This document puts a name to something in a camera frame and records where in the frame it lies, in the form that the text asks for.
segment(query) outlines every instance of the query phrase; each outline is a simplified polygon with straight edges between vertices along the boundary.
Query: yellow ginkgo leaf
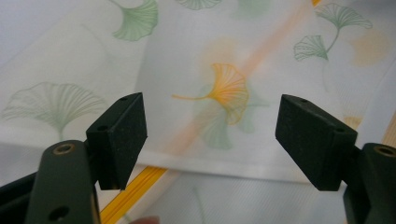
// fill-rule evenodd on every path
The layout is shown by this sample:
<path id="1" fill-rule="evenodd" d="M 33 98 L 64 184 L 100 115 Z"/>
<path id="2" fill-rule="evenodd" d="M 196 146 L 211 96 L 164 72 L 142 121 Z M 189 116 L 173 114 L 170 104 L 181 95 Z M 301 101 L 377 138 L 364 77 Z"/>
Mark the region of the yellow ginkgo leaf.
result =
<path id="1" fill-rule="evenodd" d="M 215 84 L 212 91 L 203 97 L 173 97 L 184 100 L 202 100 L 211 98 L 216 100 L 227 112 L 227 123 L 235 124 L 243 116 L 248 103 L 248 89 L 246 78 L 235 67 L 227 63 L 214 63 Z"/>

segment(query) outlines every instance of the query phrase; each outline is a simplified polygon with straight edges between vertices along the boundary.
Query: clamp jaw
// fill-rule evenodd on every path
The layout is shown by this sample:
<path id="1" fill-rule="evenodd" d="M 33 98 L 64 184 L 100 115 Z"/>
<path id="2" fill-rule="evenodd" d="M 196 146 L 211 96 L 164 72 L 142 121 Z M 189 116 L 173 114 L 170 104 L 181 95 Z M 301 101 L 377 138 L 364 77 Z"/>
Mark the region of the clamp jaw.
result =
<path id="1" fill-rule="evenodd" d="M 126 188 L 147 138 L 142 93 L 120 98 L 86 134 L 47 148 L 36 174 L 0 188 L 0 222 L 101 223 L 94 184 Z"/>
<path id="2" fill-rule="evenodd" d="M 396 223 L 396 148 L 355 147 L 358 133 L 311 102 L 282 95 L 276 139 L 318 190 L 347 184 L 348 224 Z"/>

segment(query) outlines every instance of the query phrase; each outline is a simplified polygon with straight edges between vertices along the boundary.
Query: yellow tape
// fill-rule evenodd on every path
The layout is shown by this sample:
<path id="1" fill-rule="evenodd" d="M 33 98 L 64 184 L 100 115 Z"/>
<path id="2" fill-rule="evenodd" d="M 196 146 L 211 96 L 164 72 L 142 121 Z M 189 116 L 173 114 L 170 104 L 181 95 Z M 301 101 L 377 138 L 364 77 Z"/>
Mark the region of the yellow tape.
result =
<path id="1" fill-rule="evenodd" d="M 126 188 L 117 195 L 100 213 L 102 223 L 113 224 L 131 209 L 132 206 L 163 176 L 166 169 L 146 167 Z"/>

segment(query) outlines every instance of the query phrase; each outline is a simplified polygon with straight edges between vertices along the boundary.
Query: brass grommet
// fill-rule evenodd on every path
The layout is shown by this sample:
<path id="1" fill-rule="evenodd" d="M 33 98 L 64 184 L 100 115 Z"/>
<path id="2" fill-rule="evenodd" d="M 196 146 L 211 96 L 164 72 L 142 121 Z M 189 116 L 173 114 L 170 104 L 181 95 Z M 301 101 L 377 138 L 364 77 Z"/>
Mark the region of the brass grommet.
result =
<path id="1" fill-rule="evenodd" d="M 396 149 L 393 147 L 377 146 L 374 150 L 383 156 L 396 158 Z"/>
<path id="2" fill-rule="evenodd" d="M 57 146 L 55 149 L 52 150 L 52 153 L 57 156 L 62 156 L 64 154 L 74 151 L 74 149 L 75 149 L 74 144 L 67 143 Z"/>

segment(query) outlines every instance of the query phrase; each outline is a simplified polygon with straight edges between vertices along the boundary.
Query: fabric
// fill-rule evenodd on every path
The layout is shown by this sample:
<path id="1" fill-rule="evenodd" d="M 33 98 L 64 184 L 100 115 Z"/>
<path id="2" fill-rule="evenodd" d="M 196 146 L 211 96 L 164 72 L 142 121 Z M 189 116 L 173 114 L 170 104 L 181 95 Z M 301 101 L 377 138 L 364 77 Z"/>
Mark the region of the fabric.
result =
<path id="1" fill-rule="evenodd" d="M 343 224 L 344 189 L 185 173 L 144 213 L 127 213 L 119 223 L 159 216 L 161 223 Z"/>
<path id="2" fill-rule="evenodd" d="M 41 24 L 20 40 L 13 34 L 30 23 L 2 23 L 4 146 L 85 140 L 112 102 L 135 91 L 148 122 L 138 162 L 183 171 L 306 181 L 275 140 L 283 93 L 358 128 L 359 146 L 392 130 L 394 104 L 378 100 L 394 95 L 390 1 L 85 0 L 52 19 L 38 16 L 55 7 L 44 0 L 2 4 Z"/>

